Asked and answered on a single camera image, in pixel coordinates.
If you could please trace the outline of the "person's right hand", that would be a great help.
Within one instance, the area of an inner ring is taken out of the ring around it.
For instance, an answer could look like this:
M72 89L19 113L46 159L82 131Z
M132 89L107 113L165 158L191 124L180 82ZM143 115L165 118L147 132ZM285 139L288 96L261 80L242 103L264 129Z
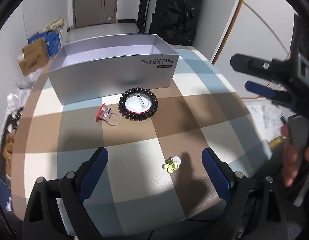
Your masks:
M309 147L306 148L304 153L304 158L309 162ZM297 163L298 160L298 152L294 145L289 141L285 140L285 144L283 147L283 172L282 172L282 180L283 184L286 187L292 186L295 178L299 172L299 166Z

